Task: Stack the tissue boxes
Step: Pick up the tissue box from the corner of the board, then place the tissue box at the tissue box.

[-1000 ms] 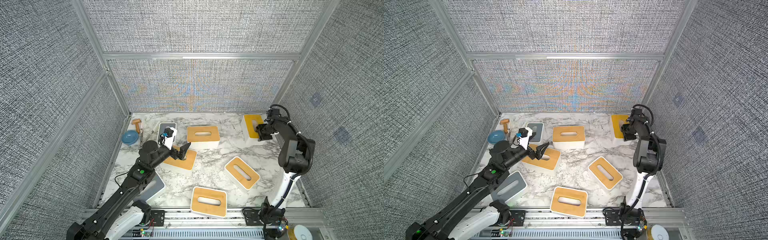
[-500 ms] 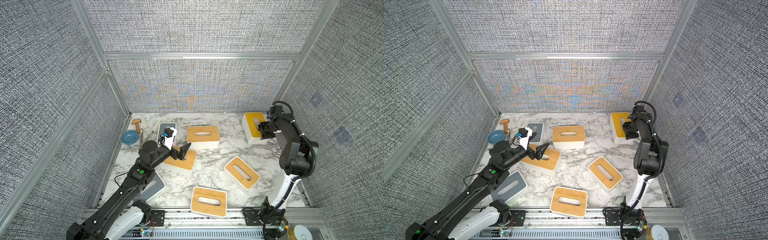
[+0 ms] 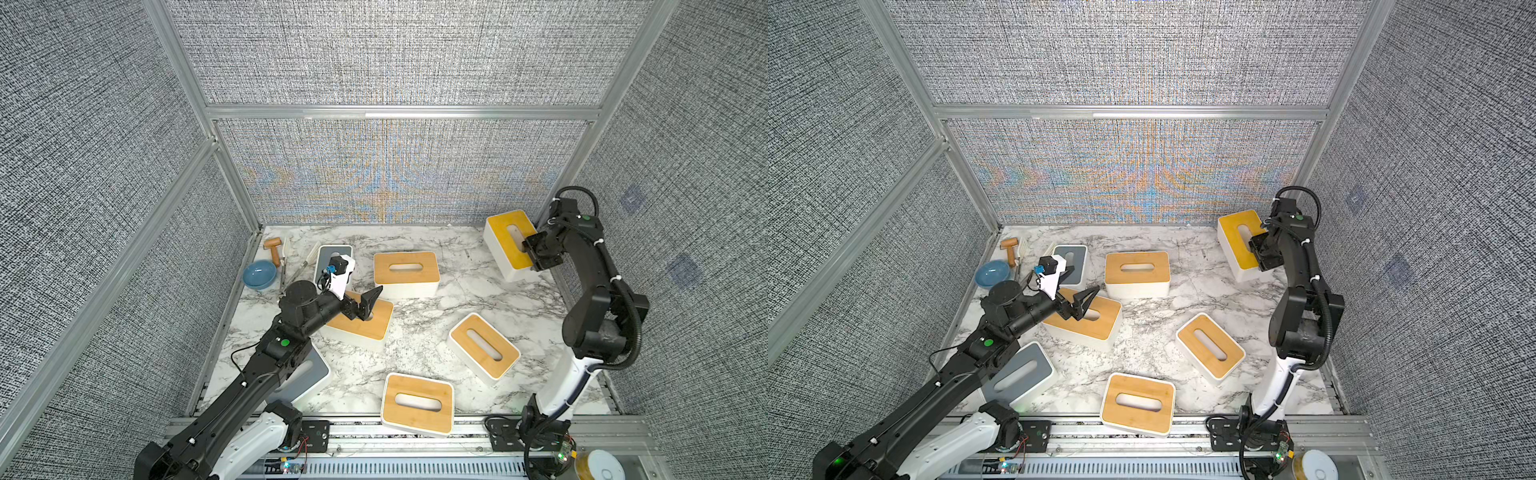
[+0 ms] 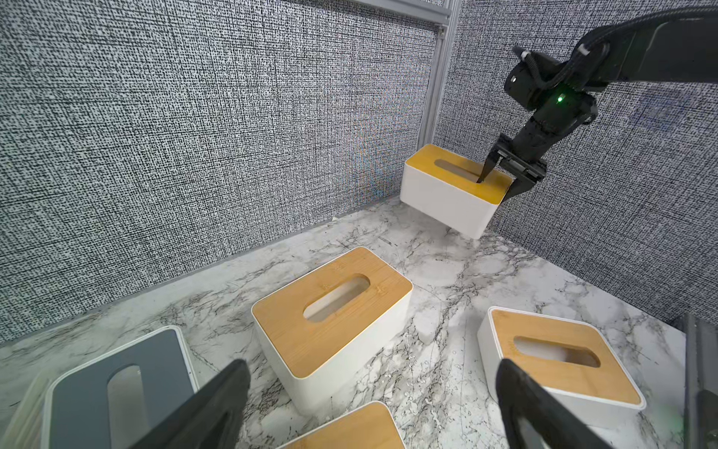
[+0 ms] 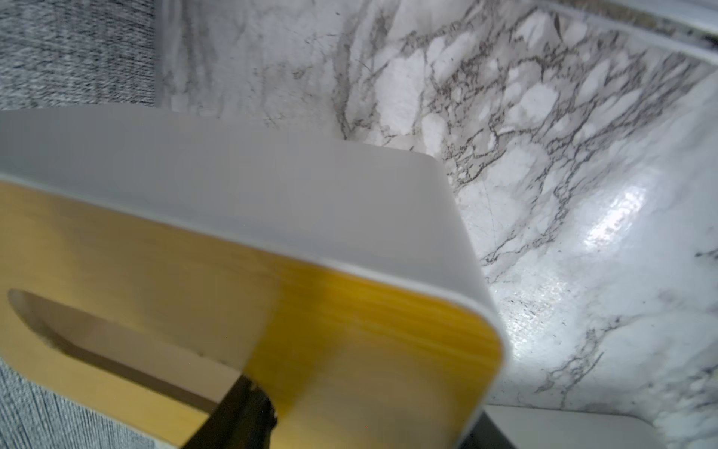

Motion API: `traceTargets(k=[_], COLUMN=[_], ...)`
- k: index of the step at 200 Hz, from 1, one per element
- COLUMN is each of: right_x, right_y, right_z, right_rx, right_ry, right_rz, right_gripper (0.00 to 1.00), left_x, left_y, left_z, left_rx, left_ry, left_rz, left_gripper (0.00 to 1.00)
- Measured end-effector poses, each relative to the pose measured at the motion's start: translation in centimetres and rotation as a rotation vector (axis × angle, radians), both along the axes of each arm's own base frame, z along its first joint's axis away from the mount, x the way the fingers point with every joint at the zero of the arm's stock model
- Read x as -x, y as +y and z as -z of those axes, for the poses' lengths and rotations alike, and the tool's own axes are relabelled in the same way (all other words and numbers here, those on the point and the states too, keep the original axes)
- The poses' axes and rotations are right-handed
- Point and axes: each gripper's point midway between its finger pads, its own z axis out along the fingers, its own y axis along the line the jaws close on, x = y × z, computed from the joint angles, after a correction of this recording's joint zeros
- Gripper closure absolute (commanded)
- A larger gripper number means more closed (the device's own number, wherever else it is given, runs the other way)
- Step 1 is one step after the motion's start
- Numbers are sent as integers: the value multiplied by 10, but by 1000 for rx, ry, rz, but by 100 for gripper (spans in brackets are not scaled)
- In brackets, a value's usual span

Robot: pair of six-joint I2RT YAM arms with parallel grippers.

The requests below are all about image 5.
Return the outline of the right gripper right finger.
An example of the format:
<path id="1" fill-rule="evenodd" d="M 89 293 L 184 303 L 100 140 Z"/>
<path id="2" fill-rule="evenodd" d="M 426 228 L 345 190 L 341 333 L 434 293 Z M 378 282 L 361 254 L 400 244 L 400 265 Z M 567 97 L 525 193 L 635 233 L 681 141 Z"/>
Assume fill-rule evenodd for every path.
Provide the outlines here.
<path id="1" fill-rule="evenodd" d="M 460 449 L 515 449 L 487 413 L 483 413 L 473 430 L 462 441 Z"/>

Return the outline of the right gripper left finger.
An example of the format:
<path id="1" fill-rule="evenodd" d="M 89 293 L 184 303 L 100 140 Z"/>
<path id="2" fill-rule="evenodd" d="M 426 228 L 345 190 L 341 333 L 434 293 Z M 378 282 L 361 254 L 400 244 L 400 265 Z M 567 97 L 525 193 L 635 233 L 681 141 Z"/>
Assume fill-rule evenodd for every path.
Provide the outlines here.
<path id="1" fill-rule="evenodd" d="M 240 376 L 183 449 L 268 449 L 276 428 L 276 411 L 267 394 Z"/>

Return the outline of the yellow lid tissue box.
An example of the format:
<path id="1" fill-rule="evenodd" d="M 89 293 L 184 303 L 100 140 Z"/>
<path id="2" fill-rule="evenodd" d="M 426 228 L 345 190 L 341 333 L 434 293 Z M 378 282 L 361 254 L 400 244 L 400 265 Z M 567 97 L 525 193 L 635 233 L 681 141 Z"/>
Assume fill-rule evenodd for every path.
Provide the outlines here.
<path id="1" fill-rule="evenodd" d="M 1 357 L 174 445 L 457 448 L 510 357 L 443 165 L 127 104 L 1 115 Z"/>

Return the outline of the bamboo lid tissue box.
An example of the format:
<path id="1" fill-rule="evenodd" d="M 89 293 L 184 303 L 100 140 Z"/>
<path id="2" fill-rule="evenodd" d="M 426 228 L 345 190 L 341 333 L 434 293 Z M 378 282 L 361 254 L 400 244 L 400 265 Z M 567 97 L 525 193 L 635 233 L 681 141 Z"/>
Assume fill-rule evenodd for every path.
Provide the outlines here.
<path id="1" fill-rule="evenodd" d="M 516 448 L 665 448 L 657 430 L 631 416 L 487 406 Z"/>

